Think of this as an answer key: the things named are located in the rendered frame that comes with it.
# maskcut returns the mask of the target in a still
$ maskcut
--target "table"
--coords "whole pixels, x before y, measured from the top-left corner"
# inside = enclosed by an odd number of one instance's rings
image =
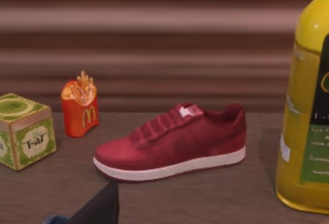
[[[102,113],[82,139],[64,134],[54,113],[58,151],[16,173],[0,166],[0,222],[40,224],[71,216],[109,179],[92,164],[98,144],[121,137],[155,114]],[[121,183],[120,224],[311,224],[329,216],[284,206],[274,192],[281,114],[248,114],[247,158],[236,166],[148,183]]]

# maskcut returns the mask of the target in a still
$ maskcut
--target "yellow liquid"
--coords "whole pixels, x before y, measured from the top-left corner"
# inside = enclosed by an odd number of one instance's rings
[[[314,0],[303,12],[296,30],[282,136],[290,150],[280,149],[277,196],[302,211],[329,214],[329,183],[300,183],[301,170],[324,38],[329,34],[329,0]]]

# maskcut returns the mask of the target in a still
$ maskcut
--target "french fries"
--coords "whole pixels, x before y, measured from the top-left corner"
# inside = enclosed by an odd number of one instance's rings
[[[84,71],[81,71],[77,80],[70,84],[68,88],[62,91],[64,99],[75,99],[80,105],[86,105],[92,101],[96,94],[96,87],[93,78],[89,77]]]

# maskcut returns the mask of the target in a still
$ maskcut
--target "red french fries container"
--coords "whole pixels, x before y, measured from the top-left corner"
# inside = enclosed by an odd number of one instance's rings
[[[83,137],[91,128],[99,124],[97,90],[94,99],[88,105],[81,105],[76,100],[62,99],[65,132],[70,137]]]

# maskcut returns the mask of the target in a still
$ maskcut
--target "shoe tongue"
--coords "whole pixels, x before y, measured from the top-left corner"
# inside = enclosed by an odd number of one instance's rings
[[[200,116],[204,112],[195,104],[189,106],[178,105],[177,109],[180,115],[184,118],[185,116]]]

